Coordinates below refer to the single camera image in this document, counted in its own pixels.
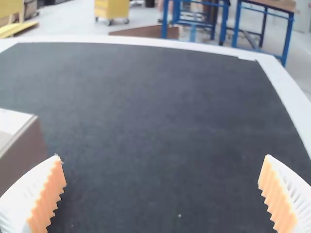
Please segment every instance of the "yellow board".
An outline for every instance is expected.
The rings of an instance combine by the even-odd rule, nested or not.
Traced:
[[[128,18],[129,0],[95,0],[95,16],[107,19]]]
[[[6,26],[0,27],[0,39],[10,37],[28,28],[37,26],[38,22],[30,23],[12,23]]]
[[[23,8],[23,0],[0,0],[0,18],[22,12]]]

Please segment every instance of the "blue table leg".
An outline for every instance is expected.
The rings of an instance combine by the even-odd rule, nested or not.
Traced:
[[[222,18],[222,25],[221,25],[221,30],[220,30],[219,45],[223,45],[224,41],[225,41],[225,35],[227,34],[228,14],[229,14],[229,6],[227,3],[224,2],[223,18]]]
[[[235,25],[233,30],[233,38],[232,38],[232,47],[236,48],[238,43],[238,36],[239,36],[239,24],[240,24],[240,17],[241,17],[241,1],[238,0],[237,4],[237,12],[235,15]]]
[[[213,19],[212,19],[212,28],[210,31],[210,39],[214,40],[215,39],[215,31],[216,31],[216,25],[217,25],[217,17],[218,17],[218,8],[219,7],[214,7],[214,15],[213,15]]]
[[[196,26],[192,24],[190,30],[190,41],[195,42],[195,40],[196,40]]]
[[[268,13],[268,7],[264,7],[264,13],[263,13],[263,21],[262,21],[262,28],[261,28],[261,35],[260,35],[260,41],[259,41],[259,47],[262,48],[263,44],[263,38],[264,38],[264,32],[266,30],[266,22],[267,22],[267,13]]]
[[[174,0],[174,6],[173,6],[173,21],[172,23],[176,23],[180,20],[180,7],[181,7],[181,1],[180,0]]]
[[[290,46],[290,40],[291,40],[292,29],[293,29],[293,22],[294,22],[294,13],[291,12],[291,13],[289,13],[284,49],[283,49],[283,54],[282,54],[282,58],[281,58],[281,63],[283,66],[286,65],[288,48]]]
[[[167,13],[169,11],[169,0],[164,0],[163,4],[163,21],[161,28],[161,37],[167,38]]]

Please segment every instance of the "blue table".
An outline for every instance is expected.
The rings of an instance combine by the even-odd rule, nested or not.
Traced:
[[[168,22],[167,22],[167,14],[168,14],[168,5],[170,0],[164,1],[163,6],[163,22],[162,22],[162,31],[161,37],[167,38],[167,30],[168,30]],[[215,0],[215,1],[199,1],[199,0],[172,0],[173,1],[173,18],[172,18],[172,25],[186,25],[190,26],[190,41],[195,42],[196,40],[196,29],[200,28],[209,28],[210,29],[210,39],[214,40],[215,38],[215,28],[217,24],[217,15],[218,15],[218,7],[223,8],[223,18],[221,23],[221,32],[219,38],[219,44],[223,45],[226,36],[226,22],[228,20],[228,11],[229,11],[229,0]],[[215,12],[213,12],[213,16],[211,20],[199,20],[197,19],[197,15],[201,15],[204,18],[210,18],[208,13],[202,12],[192,12],[188,11],[193,14],[193,20],[189,19],[181,19],[182,12],[187,12],[185,9],[182,9],[182,2],[189,2],[189,3],[198,3],[207,6],[214,6]]]
[[[258,6],[262,6],[264,10],[258,10],[254,8],[249,8],[246,6],[243,6],[243,3],[250,3]],[[263,20],[262,20],[262,28],[261,28],[261,33],[255,33],[255,32],[249,32],[249,31],[243,31],[239,29],[239,24],[240,24],[240,16],[241,16],[241,9],[247,9],[247,10],[252,10],[256,12],[262,12],[263,15]],[[268,9],[273,9],[277,10],[279,12],[284,12],[288,14],[288,17],[284,17],[278,14],[270,13],[268,12]],[[238,48],[237,42],[238,42],[238,34],[239,32],[243,32],[246,39],[249,41],[249,43],[252,45],[253,49],[255,51],[262,52],[262,44],[264,40],[264,33],[266,29],[266,21],[267,21],[267,15],[272,15],[280,18],[287,19],[288,24],[287,24],[287,31],[286,31],[286,37],[285,37],[285,43],[284,43],[284,48],[283,48],[283,53],[282,55],[276,55],[276,54],[271,54],[274,55],[276,58],[280,59],[281,63],[283,66],[286,65],[286,60],[287,60],[287,54],[288,54],[288,49],[289,49],[289,44],[291,40],[291,34],[292,34],[292,28],[293,28],[293,22],[294,22],[294,13],[295,13],[295,7],[291,5],[282,5],[280,1],[271,1],[271,0],[238,0],[237,4],[237,13],[236,13],[236,19],[235,19],[235,27],[234,27],[234,35],[233,35],[233,40],[232,40],[232,47]],[[260,37],[259,44],[257,45],[255,40],[250,36],[251,34],[257,35]]]

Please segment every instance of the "orange foam strip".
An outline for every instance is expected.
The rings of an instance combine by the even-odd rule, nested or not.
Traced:
[[[31,216],[27,219],[33,233],[47,232],[47,227],[51,224],[50,218],[54,216],[53,211],[57,209],[57,202],[66,185],[62,162],[59,159],[51,167],[40,195],[32,207]]]
[[[258,180],[258,187],[265,197],[264,203],[268,205],[271,220],[275,223],[273,229],[279,233],[288,233],[298,223],[290,198],[281,184],[278,171],[265,156]]]

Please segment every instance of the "wooden tabletop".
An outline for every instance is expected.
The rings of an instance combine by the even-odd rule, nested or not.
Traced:
[[[266,6],[271,6],[283,11],[289,11],[297,13],[296,2],[289,0],[247,0],[248,2],[253,2],[254,4],[264,4]]]

